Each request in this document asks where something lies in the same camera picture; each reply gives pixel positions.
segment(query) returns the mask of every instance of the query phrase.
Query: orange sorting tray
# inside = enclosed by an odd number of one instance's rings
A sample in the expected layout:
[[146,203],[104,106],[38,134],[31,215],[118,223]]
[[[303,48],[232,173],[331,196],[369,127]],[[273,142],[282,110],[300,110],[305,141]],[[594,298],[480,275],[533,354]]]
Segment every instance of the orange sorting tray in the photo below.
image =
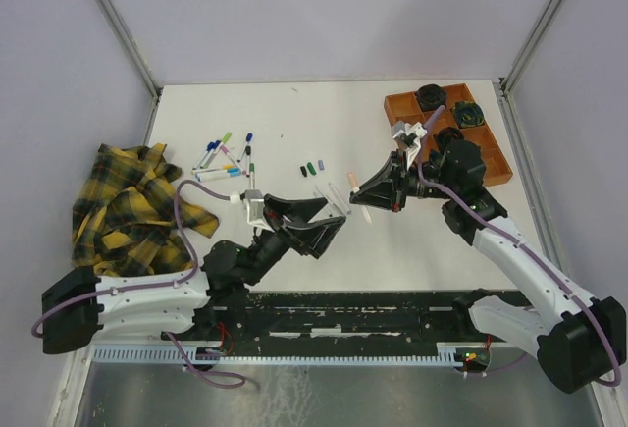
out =
[[[443,86],[442,89],[447,93],[445,110],[441,114],[437,123],[434,125],[432,135],[428,138],[428,149],[423,151],[423,160],[427,160],[431,149],[438,150],[435,136],[440,130],[449,126],[454,128],[458,127],[453,119],[453,115],[451,114],[451,108],[453,108],[456,101],[475,101],[466,83]],[[404,121],[406,123],[410,123],[411,125],[417,122],[425,123],[427,119],[432,116],[434,111],[421,110],[414,93],[414,91],[411,91],[408,93],[400,93],[399,95],[389,95],[386,97],[384,100],[384,109],[386,110],[386,116],[388,117],[391,126],[397,121]],[[491,132],[491,128],[489,128],[489,126],[485,123],[483,126],[465,128],[461,131],[466,140],[480,146],[482,160],[487,166],[487,171],[484,176],[484,185],[486,187],[492,187],[494,185],[501,185],[508,182],[512,177],[512,170],[510,169],[508,162],[506,162],[499,145],[497,145],[497,141]]]

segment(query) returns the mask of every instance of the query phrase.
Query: white table surface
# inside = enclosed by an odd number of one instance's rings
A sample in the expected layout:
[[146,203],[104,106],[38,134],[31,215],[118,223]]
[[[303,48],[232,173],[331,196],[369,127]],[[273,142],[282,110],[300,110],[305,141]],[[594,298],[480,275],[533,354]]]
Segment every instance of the white table surface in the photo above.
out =
[[[489,80],[466,82],[514,173],[490,192],[503,204],[530,243],[538,236],[526,201],[512,148]],[[229,149],[239,153],[247,133],[252,142],[257,188],[285,199],[311,198],[314,186],[334,183],[349,194],[346,173],[361,184],[384,165],[395,144],[384,112],[384,97],[418,89],[427,81],[341,81],[240,83],[166,86],[149,144],[168,144],[166,157],[190,172],[202,149],[226,132]],[[303,178],[299,166],[319,159],[326,170]],[[221,154],[212,166],[229,164]],[[205,183],[217,192],[243,192],[244,177]],[[250,245],[252,228],[240,205],[231,205],[187,187],[183,196],[221,220],[212,239],[188,231],[202,258],[218,240]],[[513,285],[486,257],[452,233],[440,200],[408,198],[393,214],[370,208],[368,225],[357,207],[327,252],[316,260],[289,251],[254,291],[431,291],[476,288],[511,289]]]

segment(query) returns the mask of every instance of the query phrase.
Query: white wall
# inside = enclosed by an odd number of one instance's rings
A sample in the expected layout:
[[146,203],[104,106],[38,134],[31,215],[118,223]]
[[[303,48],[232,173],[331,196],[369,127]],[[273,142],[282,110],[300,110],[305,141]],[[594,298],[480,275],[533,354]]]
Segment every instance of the white wall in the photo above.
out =
[[141,143],[150,98],[94,0],[0,0],[0,26],[0,424],[39,427],[64,362],[30,336],[41,292],[98,145]]
[[113,0],[155,79],[496,79],[546,0]]
[[570,270],[628,308],[626,13],[566,0],[514,98]]

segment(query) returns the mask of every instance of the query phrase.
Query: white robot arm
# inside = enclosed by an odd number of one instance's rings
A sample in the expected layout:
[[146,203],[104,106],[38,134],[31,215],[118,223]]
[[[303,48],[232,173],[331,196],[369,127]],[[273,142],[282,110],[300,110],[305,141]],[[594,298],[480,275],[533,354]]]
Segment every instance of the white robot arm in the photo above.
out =
[[[391,153],[380,172],[351,195],[351,203],[398,212],[407,196],[448,199],[443,214],[451,230],[491,259],[531,303],[524,309],[482,290],[471,292],[455,304],[468,326],[537,358],[567,393],[592,381],[616,386],[618,367],[626,361],[623,307],[612,297],[597,300],[526,242],[483,187],[486,166],[480,148],[460,131],[439,133],[440,150],[426,162],[417,161],[429,129],[402,122],[392,127],[392,136],[405,148]],[[614,382],[599,380],[611,369]]]

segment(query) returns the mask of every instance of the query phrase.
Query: marker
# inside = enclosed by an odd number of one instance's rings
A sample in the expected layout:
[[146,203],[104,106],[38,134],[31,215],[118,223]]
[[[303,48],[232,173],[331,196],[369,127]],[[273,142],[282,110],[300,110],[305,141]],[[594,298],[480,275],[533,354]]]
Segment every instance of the marker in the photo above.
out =
[[231,152],[229,151],[229,149],[228,149],[227,147],[225,147],[224,145],[220,145],[219,147],[220,147],[220,150],[222,150],[222,151],[223,151],[223,154],[225,154],[225,155],[227,156],[227,158],[228,158],[229,160],[231,160],[231,161],[232,161],[232,164],[234,164],[236,167],[238,167],[238,168],[239,168],[239,170],[240,170],[243,174],[245,174],[245,175],[246,175],[246,171],[240,167],[240,165],[237,163],[236,158],[234,157],[234,155],[233,155],[233,154],[231,154]]
[[246,154],[246,170],[248,170],[248,186],[250,189],[255,189],[255,164],[251,162],[251,152],[252,149],[250,145],[244,147],[244,153]]
[[216,172],[196,174],[196,179],[200,182],[210,182],[212,180],[230,179],[239,177],[242,172],[239,169],[218,170]]
[[336,187],[334,187],[334,184],[331,183],[331,182],[329,182],[329,186],[330,186],[330,190],[332,191],[332,195],[336,197],[336,199],[342,205],[342,208],[344,208],[344,212],[346,214],[351,214],[351,208],[349,208],[349,205],[346,204],[346,201],[344,201],[344,198],[342,197],[342,195],[340,194],[338,189]]
[[330,206],[332,206],[332,209],[334,211],[336,211],[338,214],[340,214],[341,216],[344,216],[344,213],[342,212],[342,210],[340,208],[338,208],[338,206],[332,201],[331,198],[329,198],[326,194],[324,194],[320,188],[318,188],[318,185],[315,186],[316,190],[321,194],[321,196],[323,196],[325,199],[327,199],[327,202],[330,203]]
[[203,155],[201,155],[200,158],[195,162],[196,165],[194,165],[192,169],[200,168],[200,166],[203,164],[203,162],[205,162],[209,158],[209,154],[211,154],[212,150],[214,150],[215,148],[216,148],[216,142],[210,142],[209,144],[207,144],[207,150],[205,150],[203,152]]
[[223,137],[222,140],[216,141],[216,147],[214,147],[214,150],[212,150],[211,155],[207,158],[205,163],[201,165],[202,169],[206,169],[207,167],[209,167],[209,164],[211,164],[212,160],[214,160],[214,157],[216,157],[216,154],[218,154],[218,148],[221,145],[225,145],[231,136],[232,136],[231,133],[226,133],[225,137]]
[[251,189],[255,189],[255,164],[248,166],[248,184]]
[[[360,186],[357,184],[357,179],[355,178],[355,175],[353,175],[353,172],[349,172],[348,174],[346,174],[346,177],[349,179],[349,186],[351,187],[351,190],[354,193],[358,193],[360,191]],[[366,222],[368,224],[373,224],[371,214],[369,213],[369,210],[366,209],[366,206],[360,205],[360,208],[362,209],[362,214],[364,215],[364,219],[366,220]]]
[[246,153],[246,146],[251,143],[252,139],[253,139],[253,133],[249,133],[246,135],[246,140],[244,141],[244,146],[242,147],[242,152],[239,154],[239,158],[237,159],[237,162],[241,162],[242,159],[244,158],[244,154]]
[[192,169],[192,174],[204,174],[206,172],[218,172],[219,170],[229,170],[234,169],[233,164],[223,165],[222,167],[217,167],[215,169]]

